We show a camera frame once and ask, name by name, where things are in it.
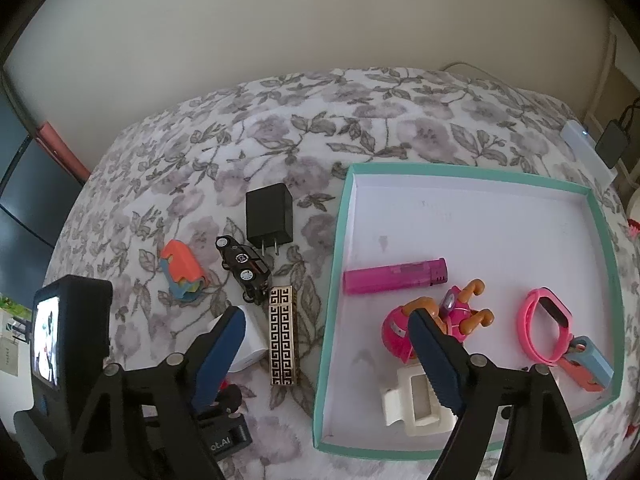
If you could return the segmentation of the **pink brown puppy toy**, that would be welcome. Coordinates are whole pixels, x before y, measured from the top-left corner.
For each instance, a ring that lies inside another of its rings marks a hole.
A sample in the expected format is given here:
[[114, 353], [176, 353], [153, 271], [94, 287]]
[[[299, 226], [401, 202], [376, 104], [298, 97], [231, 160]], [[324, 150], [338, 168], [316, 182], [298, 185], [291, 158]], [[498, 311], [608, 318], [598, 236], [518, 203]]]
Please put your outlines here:
[[470, 300], [484, 290], [485, 283], [474, 278], [463, 288], [452, 286], [439, 304], [432, 297], [419, 297], [391, 310], [381, 328], [383, 346], [404, 364], [416, 359], [409, 339], [408, 321], [409, 315], [418, 309], [426, 309], [445, 335], [459, 342], [465, 341], [474, 330], [491, 326], [495, 321], [491, 310], [474, 310], [470, 306]]

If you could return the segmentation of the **black gold patterned lighter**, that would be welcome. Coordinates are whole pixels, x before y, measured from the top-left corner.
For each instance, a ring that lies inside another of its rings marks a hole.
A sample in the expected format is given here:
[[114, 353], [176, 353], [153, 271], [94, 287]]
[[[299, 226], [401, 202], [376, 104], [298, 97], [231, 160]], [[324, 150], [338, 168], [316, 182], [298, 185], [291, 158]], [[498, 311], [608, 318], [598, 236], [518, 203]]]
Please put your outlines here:
[[273, 287], [268, 301], [269, 369], [274, 386], [298, 384], [297, 296], [292, 285]]

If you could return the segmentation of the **orange blue toy knife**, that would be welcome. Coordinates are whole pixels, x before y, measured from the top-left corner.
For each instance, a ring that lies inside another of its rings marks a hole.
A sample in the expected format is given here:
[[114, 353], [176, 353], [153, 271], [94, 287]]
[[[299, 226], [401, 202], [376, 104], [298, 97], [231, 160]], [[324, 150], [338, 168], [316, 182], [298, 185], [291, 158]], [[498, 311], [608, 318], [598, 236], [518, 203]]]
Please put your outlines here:
[[160, 268], [169, 291], [182, 302], [194, 301], [208, 286], [208, 278], [188, 245], [170, 240], [160, 252]]

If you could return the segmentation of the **pink translucent lighter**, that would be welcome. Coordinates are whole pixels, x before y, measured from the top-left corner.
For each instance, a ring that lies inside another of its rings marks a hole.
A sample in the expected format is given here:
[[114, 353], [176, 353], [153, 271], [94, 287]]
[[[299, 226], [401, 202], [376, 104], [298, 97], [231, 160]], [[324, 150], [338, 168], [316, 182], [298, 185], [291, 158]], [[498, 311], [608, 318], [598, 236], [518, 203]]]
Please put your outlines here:
[[431, 287], [445, 284], [446, 281], [448, 269], [444, 258], [349, 270], [343, 273], [344, 293], [347, 295]]

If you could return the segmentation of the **pink kids smartwatch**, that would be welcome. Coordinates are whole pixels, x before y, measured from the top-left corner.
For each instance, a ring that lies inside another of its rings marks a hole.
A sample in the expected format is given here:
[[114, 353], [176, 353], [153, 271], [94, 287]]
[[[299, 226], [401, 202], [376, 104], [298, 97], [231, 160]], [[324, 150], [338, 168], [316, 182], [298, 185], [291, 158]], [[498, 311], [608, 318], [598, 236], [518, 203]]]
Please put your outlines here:
[[518, 341], [534, 363], [548, 366], [562, 359], [572, 340], [573, 315], [547, 287], [532, 289], [515, 318]]

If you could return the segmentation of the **light blue red toy knife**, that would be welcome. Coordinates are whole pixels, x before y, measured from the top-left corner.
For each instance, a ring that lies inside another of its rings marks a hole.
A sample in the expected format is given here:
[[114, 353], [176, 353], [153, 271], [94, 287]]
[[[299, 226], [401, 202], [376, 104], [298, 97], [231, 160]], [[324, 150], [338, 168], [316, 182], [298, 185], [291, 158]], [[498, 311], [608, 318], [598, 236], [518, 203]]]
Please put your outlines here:
[[612, 365], [587, 336], [574, 337], [558, 365], [580, 388], [589, 392], [607, 389], [614, 375]]

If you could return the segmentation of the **white charger block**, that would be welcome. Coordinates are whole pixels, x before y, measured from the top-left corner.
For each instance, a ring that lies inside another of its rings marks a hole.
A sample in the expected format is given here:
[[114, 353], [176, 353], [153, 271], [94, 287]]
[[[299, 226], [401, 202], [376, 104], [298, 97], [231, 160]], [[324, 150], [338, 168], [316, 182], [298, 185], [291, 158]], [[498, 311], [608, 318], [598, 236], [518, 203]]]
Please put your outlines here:
[[245, 335], [229, 368], [231, 374], [257, 364], [268, 353], [267, 319], [261, 307], [239, 305], [245, 315]]

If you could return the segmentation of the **black toy car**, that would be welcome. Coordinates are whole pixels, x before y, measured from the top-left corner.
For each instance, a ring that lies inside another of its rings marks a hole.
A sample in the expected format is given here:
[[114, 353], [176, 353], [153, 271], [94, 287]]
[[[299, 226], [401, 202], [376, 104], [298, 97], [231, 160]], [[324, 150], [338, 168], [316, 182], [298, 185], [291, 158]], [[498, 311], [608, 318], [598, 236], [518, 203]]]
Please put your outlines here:
[[243, 299], [250, 304], [263, 304], [268, 298], [271, 273], [253, 247], [240, 244], [229, 235], [218, 236], [215, 246], [221, 265], [229, 271], [243, 289]]

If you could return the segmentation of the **black usb charger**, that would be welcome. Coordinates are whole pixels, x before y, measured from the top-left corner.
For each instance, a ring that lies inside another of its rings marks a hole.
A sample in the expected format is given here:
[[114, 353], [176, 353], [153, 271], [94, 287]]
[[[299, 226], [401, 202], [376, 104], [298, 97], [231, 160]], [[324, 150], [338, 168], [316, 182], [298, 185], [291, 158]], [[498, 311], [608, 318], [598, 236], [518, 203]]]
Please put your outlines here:
[[263, 257], [293, 240], [293, 199], [282, 182], [245, 194], [246, 239]]

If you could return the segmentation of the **floral grey white tablecloth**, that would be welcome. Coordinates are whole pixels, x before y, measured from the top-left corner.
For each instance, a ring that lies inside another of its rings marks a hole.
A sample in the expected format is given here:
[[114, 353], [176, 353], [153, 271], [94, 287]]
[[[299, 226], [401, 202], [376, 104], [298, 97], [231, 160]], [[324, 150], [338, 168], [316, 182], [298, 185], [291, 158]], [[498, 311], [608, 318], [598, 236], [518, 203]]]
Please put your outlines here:
[[[291, 244], [268, 266], [297, 290], [302, 382], [239, 374], [253, 443], [225, 460], [230, 479], [423, 479], [432, 463], [355, 460], [317, 451], [311, 412], [326, 319], [338, 200], [355, 162], [438, 162], [542, 174], [593, 186], [561, 138], [562, 101], [483, 79], [416, 68], [297, 73], [182, 102], [125, 129], [82, 188], [47, 278], [104, 278], [114, 288], [110, 359], [153, 366], [189, 347], [241, 299], [214, 240], [244, 235], [244, 197], [284, 183]], [[188, 245], [208, 286], [182, 302], [160, 252]]]

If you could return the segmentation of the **teal rimmed white tray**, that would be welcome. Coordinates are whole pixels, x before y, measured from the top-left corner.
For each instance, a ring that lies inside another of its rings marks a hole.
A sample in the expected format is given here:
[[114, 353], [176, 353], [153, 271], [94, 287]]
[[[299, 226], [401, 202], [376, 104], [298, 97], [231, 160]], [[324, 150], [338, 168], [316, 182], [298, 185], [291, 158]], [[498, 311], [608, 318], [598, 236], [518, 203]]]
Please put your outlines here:
[[454, 428], [410, 312], [503, 368], [545, 365], [570, 417], [620, 395], [623, 298], [591, 188], [531, 174], [378, 162], [348, 170], [334, 245], [314, 446], [438, 456]]

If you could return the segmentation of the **dark blue cabinet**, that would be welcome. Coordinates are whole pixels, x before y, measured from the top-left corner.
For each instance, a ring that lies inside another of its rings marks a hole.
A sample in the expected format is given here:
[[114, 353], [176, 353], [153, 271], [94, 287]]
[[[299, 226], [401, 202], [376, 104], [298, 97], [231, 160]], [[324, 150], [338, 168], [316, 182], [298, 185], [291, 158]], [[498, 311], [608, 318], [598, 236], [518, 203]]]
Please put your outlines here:
[[1, 96], [1, 293], [29, 307], [81, 184], [34, 140]]

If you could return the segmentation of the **white power strip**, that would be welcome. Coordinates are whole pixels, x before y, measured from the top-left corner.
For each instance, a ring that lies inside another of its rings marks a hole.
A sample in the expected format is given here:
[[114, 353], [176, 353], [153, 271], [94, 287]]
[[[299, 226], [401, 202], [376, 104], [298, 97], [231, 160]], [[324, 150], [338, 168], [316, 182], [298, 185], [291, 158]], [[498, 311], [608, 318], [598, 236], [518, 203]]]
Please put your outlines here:
[[601, 188], [608, 188], [614, 182], [617, 170], [605, 165], [596, 152], [596, 142], [579, 122], [576, 120], [566, 122], [561, 130], [561, 138], [587, 167]]

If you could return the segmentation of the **black plugged charger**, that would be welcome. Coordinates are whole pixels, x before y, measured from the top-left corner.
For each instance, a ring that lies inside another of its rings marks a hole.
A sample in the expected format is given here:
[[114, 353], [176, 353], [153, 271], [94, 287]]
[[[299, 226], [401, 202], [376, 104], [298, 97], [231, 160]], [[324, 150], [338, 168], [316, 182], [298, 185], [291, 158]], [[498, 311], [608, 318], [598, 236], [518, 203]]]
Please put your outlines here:
[[630, 142], [629, 133], [619, 120], [611, 120], [603, 130], [597, 144], [596, 153], [608, 169], [620, 160]]

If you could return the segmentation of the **pink rolled mat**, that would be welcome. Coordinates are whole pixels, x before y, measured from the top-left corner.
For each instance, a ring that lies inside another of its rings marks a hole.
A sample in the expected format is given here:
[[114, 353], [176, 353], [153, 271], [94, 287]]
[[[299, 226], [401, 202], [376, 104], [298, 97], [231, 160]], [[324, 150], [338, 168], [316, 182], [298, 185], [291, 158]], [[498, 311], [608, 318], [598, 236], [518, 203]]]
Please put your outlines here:
[[85, 183], [91, 172], [70, 150], [50, 122], [44, 122], [37, 130], [36, 140], [53, 159], [80, 183]]

